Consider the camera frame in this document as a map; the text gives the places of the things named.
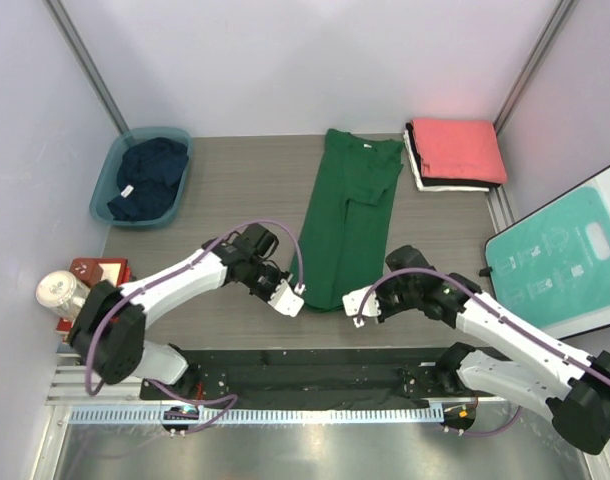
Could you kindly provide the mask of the green t shirt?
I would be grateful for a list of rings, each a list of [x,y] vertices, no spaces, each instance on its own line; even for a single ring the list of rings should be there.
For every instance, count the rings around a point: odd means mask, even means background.
[[[403,143],[327,131],[299,237],[305,307],[329,312],[381,277]]]

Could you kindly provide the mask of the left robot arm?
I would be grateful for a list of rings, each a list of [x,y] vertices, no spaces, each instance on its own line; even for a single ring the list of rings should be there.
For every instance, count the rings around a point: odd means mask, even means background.
[[[273,225],[245,222],[146,278],[92,287],[67,339],[84,362],[86,393],[96,396],[105,385],[137,377],[172,398],[192,396],[199,384],[197,367],[180,348],[148,341],[145,334],[201,294],[239,283],[274,311],[296,316],[304,305],[304,269],[291,274],[272,260],[279,245]]]

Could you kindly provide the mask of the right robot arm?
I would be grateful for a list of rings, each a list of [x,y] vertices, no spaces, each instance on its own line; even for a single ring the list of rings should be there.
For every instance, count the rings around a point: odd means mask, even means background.
[[[464,343],[437,364],[442,391],[502,397],[540,415],[569,444],[597,455],[610,441],[610,353],[572,347],[522,320],[475,282],[443,274],[404,245],[387,255],[389,274],[374,286],[378,321],[407,310],[473,336],[502,354],[497,360]]]

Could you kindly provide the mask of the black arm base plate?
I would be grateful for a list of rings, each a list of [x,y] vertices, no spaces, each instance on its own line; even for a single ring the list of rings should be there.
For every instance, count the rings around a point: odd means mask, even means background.
[[[473,392],[445,348],[187,350],[190,396],[238,396],[239,409],[399,408]]]

